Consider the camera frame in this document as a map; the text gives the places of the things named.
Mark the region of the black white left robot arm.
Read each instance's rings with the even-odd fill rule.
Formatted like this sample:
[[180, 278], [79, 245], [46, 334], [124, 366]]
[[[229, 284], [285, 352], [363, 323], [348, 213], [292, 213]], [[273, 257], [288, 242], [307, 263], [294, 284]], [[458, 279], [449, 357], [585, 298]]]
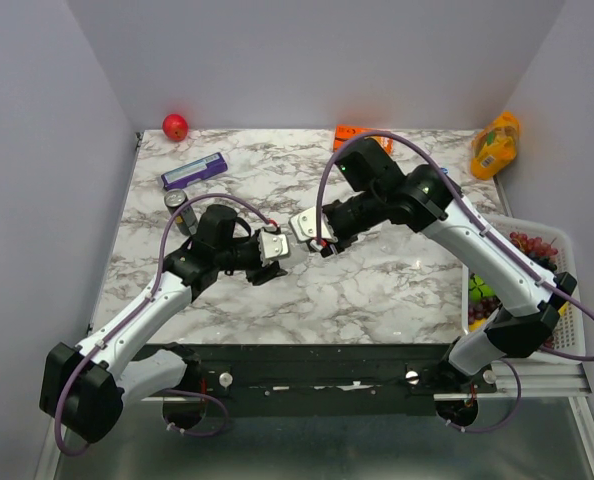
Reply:
[[155, 277], [113, 320], [71, 347], [57, 344], [46, 358], [40, 408], [54, 420], [57, 442], [70, 429], [92, 444], [106, 436], [124, 409], [164, 390], [191, 393], [199, 368], [181, 347], [135, 357], [171, 318], [191, 305], [220, 274], [242, 271], [262, 285], [284, 275], [287, 236], [274, 223], [258, 230], [231, 207], [211, 205], [195, 233], [161, 257]]

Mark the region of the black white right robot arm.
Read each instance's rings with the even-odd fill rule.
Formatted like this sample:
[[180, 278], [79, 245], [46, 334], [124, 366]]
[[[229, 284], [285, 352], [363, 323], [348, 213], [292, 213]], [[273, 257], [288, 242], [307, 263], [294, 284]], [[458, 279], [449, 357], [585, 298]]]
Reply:
[[343, 252], [359, 234], [383, 222], [403, 225], [453, 254], [499, 298], [501, 305], [487, 322], [459, 338], [438, 365], [444, 389], [460, 391], [485, 365], [528, 358], [544, 346], [577, 286], [571, 274], [523, 253], [431, 158], [405, 174], [376, 139], [362, 135], [333, 154], [325, 169], [333, 168], [355, 194], [346, 201], [316, 203], [311, 243], [322, 256]]

